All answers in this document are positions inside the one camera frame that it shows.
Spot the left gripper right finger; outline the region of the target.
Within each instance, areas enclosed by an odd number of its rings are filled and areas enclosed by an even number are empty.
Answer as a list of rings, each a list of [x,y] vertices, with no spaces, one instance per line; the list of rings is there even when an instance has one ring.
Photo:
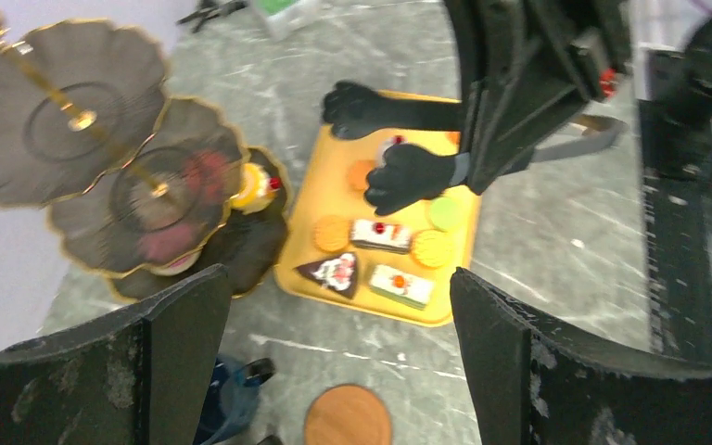
[[[712,444],[712,366],[636,350],[451,277],[466,382],[485,444]]]

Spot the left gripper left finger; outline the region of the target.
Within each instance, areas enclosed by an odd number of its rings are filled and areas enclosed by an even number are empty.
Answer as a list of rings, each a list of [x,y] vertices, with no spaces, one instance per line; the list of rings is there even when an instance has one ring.
[[[189,444],[232,299],[213,265],[0,352],[0,444]]]

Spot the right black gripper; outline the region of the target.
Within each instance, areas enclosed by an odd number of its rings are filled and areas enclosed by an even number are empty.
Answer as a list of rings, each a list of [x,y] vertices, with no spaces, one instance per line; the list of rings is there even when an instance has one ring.
[[[342,140],[378,130],[457,131],[463,153],[391,147],[367,174],[365,200],[388,216],[464,184],[482,194],[515,172],[534,148],[592,101],[605,75],[630,58],[625,1],[448,1],[460,65],[462,103],[392,98],[339,81],[322,101],[322,122]]]

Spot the three-tier black dessert stand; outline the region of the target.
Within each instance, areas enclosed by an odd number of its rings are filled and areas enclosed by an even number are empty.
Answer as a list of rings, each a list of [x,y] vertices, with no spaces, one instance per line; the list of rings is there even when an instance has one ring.
[[[0,9],[0,208],[39,208],[62,253],[129,302],[221,264],[234,292],[259,285],[288,236],[282,164],[247,146],[222,111],[169,95],[157,41],[108,19],[65,19],[17,41]],[[256,213],[231,208],[247,162],[267,162],[282,188]],[[192,223],[189,270],[157,276],[140,239]]]

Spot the white chocolate drizzle donut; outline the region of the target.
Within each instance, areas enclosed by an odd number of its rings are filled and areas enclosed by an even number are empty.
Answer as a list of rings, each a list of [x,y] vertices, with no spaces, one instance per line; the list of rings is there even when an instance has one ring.
[[[189,270],[198,261],[201,251],[193,251],[164,266],[151,266],[148,270],[157,276],[174,276]]]

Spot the pink frosted donut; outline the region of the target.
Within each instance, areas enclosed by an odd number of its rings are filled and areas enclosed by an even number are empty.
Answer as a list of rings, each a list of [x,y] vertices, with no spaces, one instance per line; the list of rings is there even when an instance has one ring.
[[[148,263],[169,263],[197,245],[197,231],[192,223],[180,222],[172,227],[146,234],[138,243],[139,252]]]

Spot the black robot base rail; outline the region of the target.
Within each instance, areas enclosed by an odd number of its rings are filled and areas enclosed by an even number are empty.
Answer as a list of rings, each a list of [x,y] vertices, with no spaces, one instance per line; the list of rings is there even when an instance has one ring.
[[[659,176],[651,164],[660,144],[654,123],[652,106],[640,102],[650,347],[712,365],[712,176],[704,183]]]

